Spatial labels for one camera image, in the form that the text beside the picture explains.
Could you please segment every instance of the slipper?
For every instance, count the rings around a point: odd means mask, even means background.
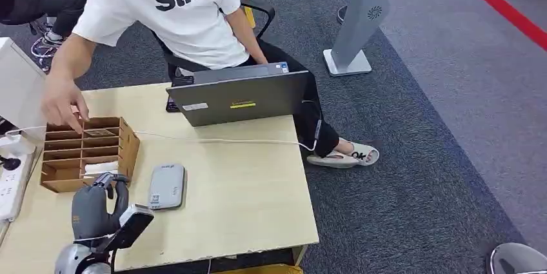
[[[380,152],[372,146],[354,143],[344,140],[353,145],[353,153],[351,156],[359,161],[361,166],[370,166],[376,163],[380,159]]]
[[[308,162],[316,166],[327,166],[336,169],[348,169],[359,164],[359,160],[356,158],[344,155],[337,151],[332,151],[325,158],[321,158],[317,155],[310,155],[307,158]]]

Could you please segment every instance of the white t-shirt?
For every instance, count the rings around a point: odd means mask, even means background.
[[[235,12],[241,0],[88,0],[73,33],[115,46],[140,21],[173,53],[211,69],[237,66],[249,58],[220,13]]]

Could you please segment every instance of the robotic hand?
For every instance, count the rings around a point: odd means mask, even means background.
[[[114,198],[112,214],[106,210],[106,198]],[[115,253],[129,248],[154,219],[146,206],[128,206],[128,179],[106,172],[92,186],[80,189],[72,199],[74,242],[63,248],[55,263],[55,274],[112,274]]]

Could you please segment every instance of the yellow label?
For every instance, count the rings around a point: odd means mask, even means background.
[[[256,106],[256,103],[232,105],[230,108],[250,108],[252,106]]]

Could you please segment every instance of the white plug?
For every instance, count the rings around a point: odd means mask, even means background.
[[[0,147],[4,148],[8,152],[15,156],[30,155],[34,153],[36,146],[29,140],[25,139],[22,135],[7,135],[0,138]]]

